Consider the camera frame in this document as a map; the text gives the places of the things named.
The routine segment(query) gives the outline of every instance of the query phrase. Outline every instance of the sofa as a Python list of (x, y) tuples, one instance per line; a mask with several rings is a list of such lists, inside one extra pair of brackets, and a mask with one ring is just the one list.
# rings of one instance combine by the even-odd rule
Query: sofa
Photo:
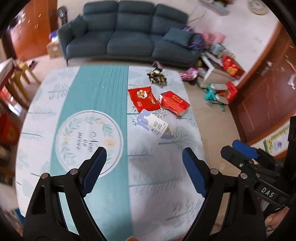
[[(171, 28), (186, 27), (188, 15), (163, 4), (145, 1), (97, 1), (83, 7), (83, 35), (73, 34), (74, 23), (58, 29), (59, 44), (69, 59), (91, 57), (108, 60), (153, 62), (192, 67), (200, 50), (191, 50), (163, 37)], [(190, 41), (199, 38), (193, 35)]]

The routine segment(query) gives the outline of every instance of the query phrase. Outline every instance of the red box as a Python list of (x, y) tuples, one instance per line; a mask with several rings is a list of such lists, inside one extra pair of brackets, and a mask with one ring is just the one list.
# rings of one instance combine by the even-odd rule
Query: red box
[(223, 58), (222, 64), (226, 72), (238, 80), (245, 73), (244, 69), (233, 58), (227, 55)]
[(231, 83), (230, 81), (226, 85), (228, 87), (228, 90), (219, 92), (219, 95), (223, 96), (229, 102), (231, 102), (236, 96), (236, 94), (238, 93), (238, 90), (236, 89), (234, 84)]
[(172, 111), (179, 118), (190, 107), (190, 104), (188, 104), (185, 100), (177, 96), (172, 91), (167, 91), (160, 94), (158, 102), (163, 108)]

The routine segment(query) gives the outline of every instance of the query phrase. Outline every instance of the human hand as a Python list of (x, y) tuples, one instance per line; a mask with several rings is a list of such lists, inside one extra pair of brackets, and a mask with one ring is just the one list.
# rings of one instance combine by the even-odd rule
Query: human hand
[(286, 216), (286, 214), (287, 214), (288, 211), (289, 211), (289, 208), (288, 207), (284, 207), (279, 212), (269, 215), (265, 219), (265, 223), (267, 225), (269, 225), (267, 227), (266, 231), (270, 231), (270, 230), (276, 229), (279, 226), (279, 224), (281, 223), (281, 221), (284, 219), (284, 217)]

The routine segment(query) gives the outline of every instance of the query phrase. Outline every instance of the wooden chair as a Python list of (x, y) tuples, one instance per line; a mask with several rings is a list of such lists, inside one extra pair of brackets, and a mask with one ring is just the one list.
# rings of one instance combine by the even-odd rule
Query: wooden chair
[(24, 96), (24, 98), (29, 102), (30, 98), (28, 96), (28, 93), (26, 92), (26, 90), (24, 89), (22, 82), (20, 80), (21, 76), (24, 77), (24, 79), (26, 80), (27, 83), (29, 82), (28, 77), (25, 75), (25, 73), (21, 72), (21, 71), (15, 71), (14, 74), (9, 78), (8, 83), (5, 85), (5, 87), (7, 88), (7, 90), (10, 92), (10, 94), (12, 95), (13, 98), (15, 98), (15, 100), (25, 109), (28, 109), (29, 106), (22, 100), (22, 98), (19, 97), (15, 85), (18, 87), (18, 89), (20, 90), (20, 92), (22, 93), (22, 95)]
[(38, 78), (32, 73), (32, 70), (28, 67), (28, 65), (25, 63), (25, 62), (22, 62), (20, 64), (18, 64), (19, 68), (23, 71), (23, 74), (24, 76), (26, 75), (25, 74), (25, 71), (29, 71), (29, 73), (33, 76), (33, 78), (36, 80), (36, 82), (38, 84), (41, 84), (40, 80), (38, 80)]

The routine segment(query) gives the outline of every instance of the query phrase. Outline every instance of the wooden door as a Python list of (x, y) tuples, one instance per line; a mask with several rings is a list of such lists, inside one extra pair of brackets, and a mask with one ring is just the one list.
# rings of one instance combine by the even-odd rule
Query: wooden door
[(23, 61), (39, 56), (34, 6), (35, 0), (28, 2), (21, 11), (24, 21), (10, 31), (17, 58)]
[(49, 34), (51, 32), (49, 24), (49, 9), (48, 1), (35, 0), (35, 16), (36, 16), (36, 30), (38, 32), (38, 45), (40, 55), (46, 55), (46, 46), (49, 44)]
[(295, 73), (287, 60), (296, 65), (296, 48), (282, 28), (261, 66), (229, 106), (242, 141), (259, 141), (296, 113), (296, 90), (288, 85)]

